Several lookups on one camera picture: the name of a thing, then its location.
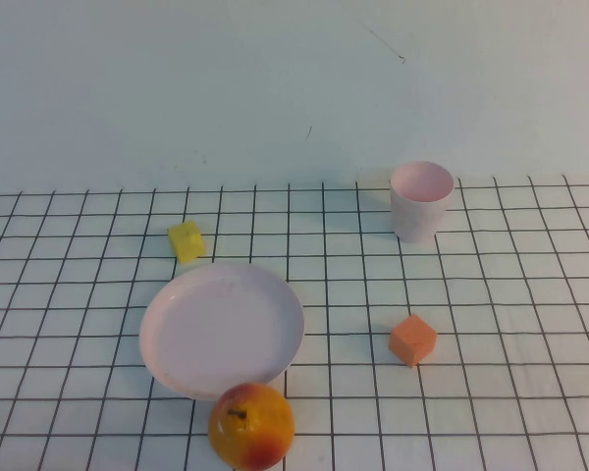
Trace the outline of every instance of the red and yellow apple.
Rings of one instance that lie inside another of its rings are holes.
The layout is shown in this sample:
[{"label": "red and yellow apple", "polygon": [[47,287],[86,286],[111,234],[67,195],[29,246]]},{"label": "red and yellow apple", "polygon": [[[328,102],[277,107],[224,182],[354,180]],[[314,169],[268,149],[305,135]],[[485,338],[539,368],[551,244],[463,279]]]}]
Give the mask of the red and yellow apple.
[{"label": "red and yellow apple", "polygon": [[209,418],[209,442],[230,466],[263,471],[278,463],[295,436],[293,411],[274,389],[245,383],[225,392]]}]

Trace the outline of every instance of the cup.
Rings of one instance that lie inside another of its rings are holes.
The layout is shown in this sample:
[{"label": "cup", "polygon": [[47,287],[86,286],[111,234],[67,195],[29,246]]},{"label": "cup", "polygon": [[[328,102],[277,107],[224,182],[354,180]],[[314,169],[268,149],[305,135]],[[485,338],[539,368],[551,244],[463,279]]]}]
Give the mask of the cup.
[{"label": "cup", "polygon": [[410,162],[393,172],[393,230],[403,242],[434,236],[450,206],[454,177],[433,162]]}]

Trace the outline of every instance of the grid tablecloth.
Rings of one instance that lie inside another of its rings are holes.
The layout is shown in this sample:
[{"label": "grid tablecloth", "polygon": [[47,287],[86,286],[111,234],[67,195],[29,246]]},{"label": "grid tablecloth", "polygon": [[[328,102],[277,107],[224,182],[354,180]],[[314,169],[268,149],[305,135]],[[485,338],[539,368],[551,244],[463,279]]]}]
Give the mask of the grid tablecloth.
[{"label": "grid tablecloth", "polygon": [[[275,470],[589,470],[589,176],[454,197],[409,245],[379,184],[0,195],[0,470],[227,469],[211,404],[153,381],[137,346],[152,296],[221,260],[305,306]],[[181,266],[166,229],[187,219],[208,255]],[[408,312],[439,332],[414,369],[387,349]]]}]

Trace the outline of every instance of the plate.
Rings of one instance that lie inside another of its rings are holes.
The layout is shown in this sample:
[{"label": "plate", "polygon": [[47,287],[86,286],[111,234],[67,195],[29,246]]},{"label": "plate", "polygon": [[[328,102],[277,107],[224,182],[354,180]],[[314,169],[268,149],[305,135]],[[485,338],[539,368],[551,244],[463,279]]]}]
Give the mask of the plate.
[{"label": "plate", "polygon": [[215,399],[240,383],[269,383],[303,340],[303,309],[279,277],[254,265],[213,264],[165,285],[146,308],[139,349],[175,393]]}]

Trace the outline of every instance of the white wall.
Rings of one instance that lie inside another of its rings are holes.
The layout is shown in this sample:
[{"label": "white wall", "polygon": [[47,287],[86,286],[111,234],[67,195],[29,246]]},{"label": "white wall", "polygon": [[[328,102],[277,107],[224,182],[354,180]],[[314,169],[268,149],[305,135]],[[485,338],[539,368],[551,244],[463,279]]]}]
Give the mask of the white wall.
[{"label": "white wall", "polygon": [[589,171],[589,0],[0,0],[0,191],[422,158]]}]

